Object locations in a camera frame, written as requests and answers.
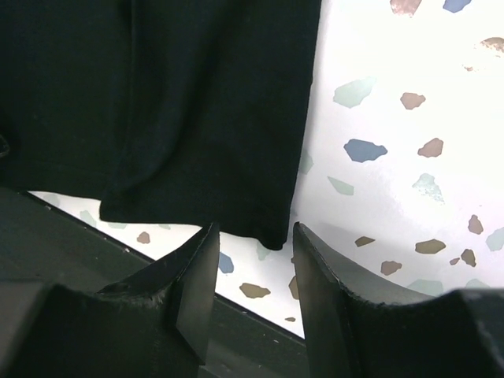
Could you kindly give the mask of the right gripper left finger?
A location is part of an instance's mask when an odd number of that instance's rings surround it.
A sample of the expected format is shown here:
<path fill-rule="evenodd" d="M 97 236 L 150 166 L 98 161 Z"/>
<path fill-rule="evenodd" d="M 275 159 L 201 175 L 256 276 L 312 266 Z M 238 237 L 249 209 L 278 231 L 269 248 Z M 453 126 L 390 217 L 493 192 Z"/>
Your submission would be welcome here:
<path fill-rule="evenodd" d="M 197 376 L 219 253 L 219 227 L 210 224 L 92 294 L 41 280 L 2 281 L 2 376 Z"/>

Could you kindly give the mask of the black t shirt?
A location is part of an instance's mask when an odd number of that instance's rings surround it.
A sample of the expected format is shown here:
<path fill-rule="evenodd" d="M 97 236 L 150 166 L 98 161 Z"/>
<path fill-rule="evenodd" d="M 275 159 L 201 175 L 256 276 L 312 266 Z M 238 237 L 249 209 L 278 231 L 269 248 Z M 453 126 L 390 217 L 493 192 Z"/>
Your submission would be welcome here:
<path fill-rule="evenodd" d="M 319 1 L 4 1 L 1 183 L 287 241 Z"/>

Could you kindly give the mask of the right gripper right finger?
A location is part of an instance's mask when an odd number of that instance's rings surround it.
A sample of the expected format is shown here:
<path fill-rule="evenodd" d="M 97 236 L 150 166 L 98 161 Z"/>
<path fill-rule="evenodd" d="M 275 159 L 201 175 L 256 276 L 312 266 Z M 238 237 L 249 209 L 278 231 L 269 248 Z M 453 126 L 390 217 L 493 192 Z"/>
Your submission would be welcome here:
<path fill-rule="evenodd" d="M 425 295 L 370 272 L 300 223 L 293 253 L 311 376 L 502 376 L 502 290 Z"/>

